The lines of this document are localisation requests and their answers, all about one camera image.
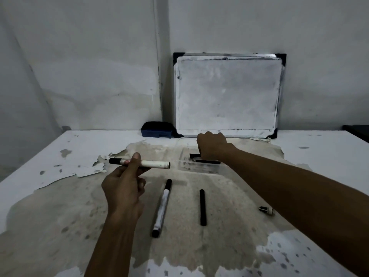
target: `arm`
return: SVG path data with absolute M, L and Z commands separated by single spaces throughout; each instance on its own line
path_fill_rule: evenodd
M 135 153 L 128 167 L 118 167 L 101 184 L 108 215 L 85 277 L 128 276 L 133 235 L 144 208 L 138 198 L 145 192 L 145 180 L 138 176 L 148 170 L 139 168 L 140 159 Z
M 237 149 L 219 134 L 199 134 L 201 158 L 232 168 L 268 204 L 336 261 L 369 275 L 369 196 L 311 171 Z

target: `hand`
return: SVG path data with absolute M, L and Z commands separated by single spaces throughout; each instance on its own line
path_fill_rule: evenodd
M 219 160 L 219 154 L 228 144 L 222 133 L 213 134 L 206 132 L 197 135 L 197 144 L 203 160 Z
M 119 166 L 106 176 L 101 186 L 108 201 L 108 216 L 138 220 L 144 210 L 138 198 L 145 192 L 146 184 L 139 176 L 150 168 L 140 167 L 139 153 L 134 153 L 127 163 L 128 167 Z

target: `whiteboard surface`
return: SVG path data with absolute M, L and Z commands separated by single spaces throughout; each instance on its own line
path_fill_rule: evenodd
M 178 133 L 273 134 L 282 66 L 276 57 L 179 57 L 175 65 Z

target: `forearm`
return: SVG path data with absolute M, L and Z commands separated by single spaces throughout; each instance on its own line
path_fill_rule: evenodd
M 128 276 L 136 219 L 107 216 L 85 277 Z
M 230 166 L 284 218 L 350 270 L 358 270 L 356 265 L 354 270 L 353 264 L 367 258 L 367 195 L 314 172 L 243 152 L 232 144 L 220 150 L 218 160 Z

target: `person's right arm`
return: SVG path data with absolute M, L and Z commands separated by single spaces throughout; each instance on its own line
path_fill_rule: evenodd
M 299 167 L 237 149 L 225 137 L 197 136 L 201 158 L 232 168 L 268 204 L 336 261 L 369 276 L 369 196 Z

